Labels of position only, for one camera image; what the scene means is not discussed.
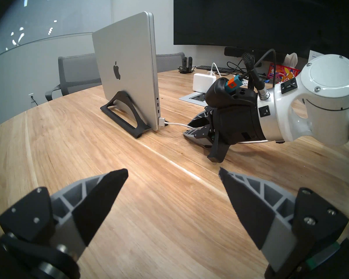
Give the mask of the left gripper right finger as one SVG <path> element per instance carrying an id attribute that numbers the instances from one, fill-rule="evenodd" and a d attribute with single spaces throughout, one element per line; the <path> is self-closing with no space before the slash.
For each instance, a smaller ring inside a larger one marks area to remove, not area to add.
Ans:
<path id="1" fill-rule="evenodd" d="M 315 191 L 301 187 L 294 196 L 271 181 L 222 167 L 219 178 L 268 270 L 296 270 L 326 249 L 338 250 L 349 218 Z"/>

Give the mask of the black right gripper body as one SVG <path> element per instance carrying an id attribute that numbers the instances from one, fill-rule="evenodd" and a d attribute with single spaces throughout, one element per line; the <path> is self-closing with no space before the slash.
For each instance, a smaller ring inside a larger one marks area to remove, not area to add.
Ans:
<path id="1" fill-rule="evenodd" d="M 207 106 L 212 146 L 208 159 L 222 163 L 231 145 L 247 142 L 265 142 L 265 135 L 256 110 L 248 106 L 212 108 Z"/>

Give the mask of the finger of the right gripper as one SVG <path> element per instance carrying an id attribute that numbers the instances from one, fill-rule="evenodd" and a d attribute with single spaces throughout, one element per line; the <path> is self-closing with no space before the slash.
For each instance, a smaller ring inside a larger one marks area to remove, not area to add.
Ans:
<path id="1" fill-rule="evenodd" d="M 213 110 L 204 110 L 197 114 L 187 125 L 192 128 L 202 128 L 209 125 L 213 128 Z"/>
<path id="2" fill-rule="evenodd" d="M 201 145 L 204 148 L 218 147 L 218 130 L 211 126 L 189 129 L 183 132 L 183 136 L 188 141 Z"/>

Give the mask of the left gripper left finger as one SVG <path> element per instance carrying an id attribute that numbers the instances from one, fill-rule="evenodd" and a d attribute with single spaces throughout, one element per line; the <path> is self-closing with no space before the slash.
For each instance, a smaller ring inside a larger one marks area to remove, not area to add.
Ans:
<path id="1" fill-rule="evenodd" d="M 79 258 L 127 178 L 128 170 L 120 169 L 75 181 L 52 195 L 37 187 L 0 215 L 0 227 L 28 243 L 64 245 Z"/>

